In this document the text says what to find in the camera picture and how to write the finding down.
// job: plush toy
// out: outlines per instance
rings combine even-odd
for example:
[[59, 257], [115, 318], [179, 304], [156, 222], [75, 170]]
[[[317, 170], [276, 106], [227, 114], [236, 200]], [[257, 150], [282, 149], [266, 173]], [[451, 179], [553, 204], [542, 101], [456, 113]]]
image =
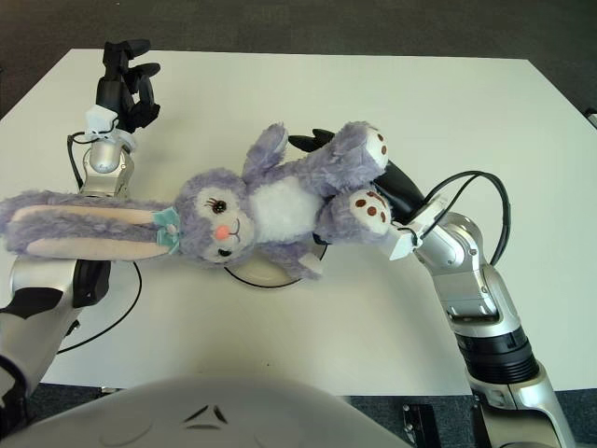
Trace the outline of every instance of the plush toy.
[[390, 227], [371, 181], [387, 146], [365, 122], [346, 124], [324, 147], [281, 164], [288, 133], [273, 124], [249, 149], [241, 176], [196, 175], [174, 203], [25, 192], [0, 203], [7, 250], [63, 259], [146, 259], [180, 253], [204, 266], [246, 259], [258, 248], [293, 278], [316, 277], [306, 242], [375, 243]]

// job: tabletop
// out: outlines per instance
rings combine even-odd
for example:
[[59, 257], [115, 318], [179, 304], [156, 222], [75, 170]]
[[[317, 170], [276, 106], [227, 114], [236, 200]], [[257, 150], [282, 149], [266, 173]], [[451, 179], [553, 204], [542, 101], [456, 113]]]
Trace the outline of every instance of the tabletop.
[[[499, 175], [512, 233], [497, 265], [556, 389], [597, 387], [597, 132], [527, 61], [150, 51], [159, 118], [135, 137], [135, 199], [170, 201], [196, 173], [240, 172], [269, 124], [290, 133], [367, 120], [392, 161], [427, 192], [457, 172]], [[69, 51], [0, 120], [0, 196], [76, 191], [66, 135], [85, 126], [102, 52]], [[75, 147], [80, 160], [82, 147]], [[288, 149], [288, 158], [301, 154]], [[447, 196], [454, 189], [446, 189]], [[493, 252], [501, 203], [478, 179], [455, 211]], [[0, 250], [0, 304], [14, 256]], [[179, 374], [286, 377], [336, 395], [468, 392], [465, 366], [427, 271], [411, 256], [333, 246], [324, 275], [277, 290], [172, 257], [139, 263], [137, 307], [99, 340], [58, 356], [45, 382], [129, 387]], [[115, 263], [110, 291], [63, 346], [110, 325], [137, 290]]]

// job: teal bow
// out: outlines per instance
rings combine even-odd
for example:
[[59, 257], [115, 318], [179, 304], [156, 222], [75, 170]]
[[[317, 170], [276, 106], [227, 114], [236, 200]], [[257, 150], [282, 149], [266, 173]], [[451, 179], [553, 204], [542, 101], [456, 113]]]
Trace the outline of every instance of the teal bow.
[[158, 229], [158, 245], [170, 247], [168, 253], [178, 252], [180, 247], [180, 216], [172, 207], [161, 212], [153, 213], [153, 223], [160, 226]]

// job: long floppy ear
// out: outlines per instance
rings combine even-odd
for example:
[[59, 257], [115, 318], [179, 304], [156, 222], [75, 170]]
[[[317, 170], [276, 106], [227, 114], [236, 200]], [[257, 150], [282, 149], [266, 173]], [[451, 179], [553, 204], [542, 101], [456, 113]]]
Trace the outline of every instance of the long floppy ear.
[[33, 205], [14, 213], [7, 249], [58, 259], [134, 260], [164, 255], [153, 212], [76, 205]]
[[43, 208], [31, 208], [42, 205], [78, 206], [87, 208], [109, 208], [129, 210], [163, 210], [170, 205], [155, 201], [136, 201], [117, 198], [90, 198], [73, 193], [57, 193], [55, 191], [25, 191], [18, 196], [0, 202], [0, 233], [6, 231], [8, 223], [20, 210], [21, 214], [32, 213]]

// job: bunny face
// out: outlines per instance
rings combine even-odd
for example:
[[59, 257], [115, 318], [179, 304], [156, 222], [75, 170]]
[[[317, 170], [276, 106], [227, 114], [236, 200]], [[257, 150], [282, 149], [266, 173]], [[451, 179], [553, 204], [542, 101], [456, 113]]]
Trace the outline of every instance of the bunny face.
[[192, 177], [174, 203], [181, 219], [180, 250], [203, 264], [226, 266], [249, 256], [256, 229], [246, 185], [215, 169]]

